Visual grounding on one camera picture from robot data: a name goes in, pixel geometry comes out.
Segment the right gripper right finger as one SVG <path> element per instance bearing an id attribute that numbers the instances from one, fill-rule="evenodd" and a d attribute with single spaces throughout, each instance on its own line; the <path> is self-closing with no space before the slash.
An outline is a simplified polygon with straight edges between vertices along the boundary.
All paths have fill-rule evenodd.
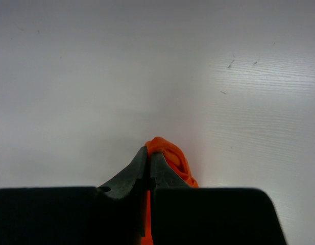
<path id="1" fill-rule="evenodd" d="M 152 154 L 150 164 L 153 243 L 178 244 L 182 220 L 176 198 L 191 187 L 168 165 L 161 152 Z"/>

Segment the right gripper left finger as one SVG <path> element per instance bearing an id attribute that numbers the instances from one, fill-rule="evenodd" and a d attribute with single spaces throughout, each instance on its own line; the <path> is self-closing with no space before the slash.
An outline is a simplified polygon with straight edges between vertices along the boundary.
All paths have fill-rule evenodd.
<path id="1" fill-rule="evenodd" d="M 103 231 L 114 244 L 141 244 L 145 236 L 148 188 L 148 150 L 141 147 L 132 161 L 109 181 L 102 192 Z"/>

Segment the orange t shirt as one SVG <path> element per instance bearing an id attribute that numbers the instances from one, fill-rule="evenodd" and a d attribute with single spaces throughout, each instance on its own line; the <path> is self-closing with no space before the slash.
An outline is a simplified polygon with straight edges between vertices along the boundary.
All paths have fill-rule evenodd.
<path id="1" fill-rule="evenodd" d="M 188 161 L 182 152 L 182 150 L 167 141 L 162 137 L 155 137 L 145 143 L 148 150 L 148 156 L 150 157 L 154 152 L 162 152 L 167 164 L 171 169 L 190 187 L 198 188 L 198 182 L 192 176 Z M 141 244 L 153 244 L 151 234 L 151 195 L 150 191 L 147 193 L 147 211 L 146 211 L 146 226 L 145 236 L 141 238 Z"/>

